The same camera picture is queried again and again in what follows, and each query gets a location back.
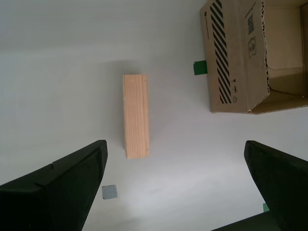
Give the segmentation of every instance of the box flap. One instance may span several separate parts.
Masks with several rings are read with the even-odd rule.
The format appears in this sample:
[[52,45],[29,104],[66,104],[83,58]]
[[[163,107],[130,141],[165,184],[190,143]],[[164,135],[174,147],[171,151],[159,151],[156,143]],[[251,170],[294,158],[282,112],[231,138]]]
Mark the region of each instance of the box flap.
[[238,0],[241,10],[246,109],[252,110],[270,93],[262,0]]
[[302,15],[302,31],[303,31],[303,57],[304,57],[304,80],[306,91],[305,95],[308,96],[308,4],[301,7]]
[[263,114],[268,112],[277,112],[277,111],[283,111],[283,110],[307,107],[307,106],[308,106],[308,98],[298,97],[287,101],[259,104],[256,108],[252,110],[251,113]]
[[266,0],[265,7],[299,7],[307,0]]

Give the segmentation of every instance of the white surface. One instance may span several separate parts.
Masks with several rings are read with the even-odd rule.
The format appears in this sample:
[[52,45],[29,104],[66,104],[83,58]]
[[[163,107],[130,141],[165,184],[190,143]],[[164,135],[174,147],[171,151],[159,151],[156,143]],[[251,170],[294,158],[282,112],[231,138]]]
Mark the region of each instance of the white surface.
[[[98,139],[109,157],[84,231],[209,231],[262,212],[246,140],[307,156],[307,108],[212,114],[205,0],[0,3],[0,184]],[[122,75],[149,77],[151,157],[123,150]]]

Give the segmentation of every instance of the wood grain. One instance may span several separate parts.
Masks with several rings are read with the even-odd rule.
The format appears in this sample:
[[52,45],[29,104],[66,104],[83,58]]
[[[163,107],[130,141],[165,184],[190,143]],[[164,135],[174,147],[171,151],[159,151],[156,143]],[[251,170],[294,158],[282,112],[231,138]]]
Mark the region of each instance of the wood grain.
[[123,93],[126,158],[149,157],[150,128],[147,76],[123,76]]

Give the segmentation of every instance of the green block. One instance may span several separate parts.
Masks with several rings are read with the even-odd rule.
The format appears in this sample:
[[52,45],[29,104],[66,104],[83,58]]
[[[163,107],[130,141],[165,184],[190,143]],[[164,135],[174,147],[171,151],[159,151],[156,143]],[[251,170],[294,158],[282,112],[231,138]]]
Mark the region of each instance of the green block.
[[263,212],[269,212],[269,207],[267,204],[263,204]]
[[193,70],[195,76],[207,74],[206,61],[194,62]]

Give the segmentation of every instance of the cardboard box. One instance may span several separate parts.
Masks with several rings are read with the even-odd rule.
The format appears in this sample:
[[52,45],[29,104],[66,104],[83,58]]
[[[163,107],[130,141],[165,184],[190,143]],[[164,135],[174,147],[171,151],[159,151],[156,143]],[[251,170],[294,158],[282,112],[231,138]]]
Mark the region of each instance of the cardboard box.
[[208,0],[201,18],[213,112],[308,106],[308,0]]

